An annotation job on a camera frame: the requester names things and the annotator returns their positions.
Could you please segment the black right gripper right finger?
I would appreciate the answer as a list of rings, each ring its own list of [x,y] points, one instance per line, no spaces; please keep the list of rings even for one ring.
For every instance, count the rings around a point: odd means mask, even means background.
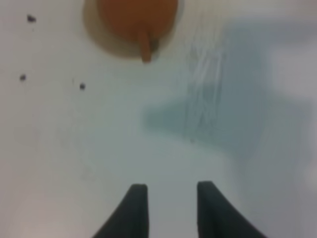
[[[264,238],[211,181],[197,184],[197,226],[200,238]]]

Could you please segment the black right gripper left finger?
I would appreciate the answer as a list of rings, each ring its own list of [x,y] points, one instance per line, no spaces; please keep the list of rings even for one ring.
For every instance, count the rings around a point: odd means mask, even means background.
[[[148,187],[133,184],[95,238],[148,238],[150,230]]]

